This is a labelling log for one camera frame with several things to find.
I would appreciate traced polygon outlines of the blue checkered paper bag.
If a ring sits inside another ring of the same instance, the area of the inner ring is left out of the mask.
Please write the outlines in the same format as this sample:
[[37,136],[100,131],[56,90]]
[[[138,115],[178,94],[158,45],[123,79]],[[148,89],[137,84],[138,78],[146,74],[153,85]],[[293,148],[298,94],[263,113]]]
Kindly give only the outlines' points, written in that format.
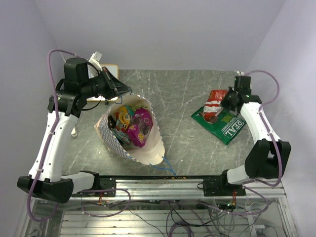
[[176,174],[165,157],[151,102],[134,93],[120,96],[94,126],[108,149],[120,157]]

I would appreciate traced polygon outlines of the green chips bag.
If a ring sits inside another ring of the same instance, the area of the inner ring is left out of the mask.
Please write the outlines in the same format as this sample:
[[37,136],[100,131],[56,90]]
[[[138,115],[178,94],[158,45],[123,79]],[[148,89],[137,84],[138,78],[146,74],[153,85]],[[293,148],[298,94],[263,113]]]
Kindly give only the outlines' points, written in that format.
[[215,122],[208,122],[202,116],[203,107],[191,115],[191,118],[205,130],[216,136],[225,145],[228,145],[246,125],[246,121],[223,110],[216,117]]

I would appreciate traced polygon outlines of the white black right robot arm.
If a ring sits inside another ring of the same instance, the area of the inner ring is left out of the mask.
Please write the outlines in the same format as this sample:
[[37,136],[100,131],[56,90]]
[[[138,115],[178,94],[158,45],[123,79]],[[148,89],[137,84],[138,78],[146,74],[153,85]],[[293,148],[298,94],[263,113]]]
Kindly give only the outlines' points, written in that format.
[[283,141],[273,130],[265,113],[264,105],[257,95],[252,94],[250,74],[235,77],[221,106],[240,115],[248,125],[254,146],[244,165],[229,169],[227,178],[218,182],[218,191],[229,195],[235,185],[255,181],[275,187],[281,182],[291,152],[291,145]]

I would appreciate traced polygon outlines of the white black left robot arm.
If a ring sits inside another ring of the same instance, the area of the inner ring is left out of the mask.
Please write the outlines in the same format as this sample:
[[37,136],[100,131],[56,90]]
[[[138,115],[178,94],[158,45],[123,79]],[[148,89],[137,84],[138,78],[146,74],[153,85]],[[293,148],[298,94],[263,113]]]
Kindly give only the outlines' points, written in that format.
[[107,69],[96,70],[90,78],[83,58],[69,58],[64,64],[61,79],[49,99],[45,135],[36,158],[27,176],[18,178],[17,186],[30,198],[41,198],[57,203],[66,203],[73,194],[85,191],[89,196],[100,192],[100,175],[92,171],[62,176],[64,154],[81,112],[91,97],[102,96],[107,100],[121,97],[132,91]]

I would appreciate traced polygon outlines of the purple snack pouch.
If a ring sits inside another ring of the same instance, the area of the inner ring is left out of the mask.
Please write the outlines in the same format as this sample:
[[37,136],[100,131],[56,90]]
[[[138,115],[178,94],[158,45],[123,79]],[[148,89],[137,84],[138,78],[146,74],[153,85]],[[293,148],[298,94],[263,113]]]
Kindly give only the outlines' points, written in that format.
[[153,127],[153,120],[150,112],[144,108],[138,108],[126,131],[129,140],[136,147],[144,147],[146,140]]

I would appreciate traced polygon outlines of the red doritos bag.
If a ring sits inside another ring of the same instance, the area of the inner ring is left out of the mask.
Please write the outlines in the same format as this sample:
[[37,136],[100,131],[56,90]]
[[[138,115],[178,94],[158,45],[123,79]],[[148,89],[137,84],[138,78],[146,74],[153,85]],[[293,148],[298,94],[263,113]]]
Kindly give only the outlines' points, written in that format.
[[210,92],[202,112],[200,113],[206,122],[215,123],[218,120],[218,116],[223,110],[221,103],[227,93],[228,90],[222,89],[212,90]]

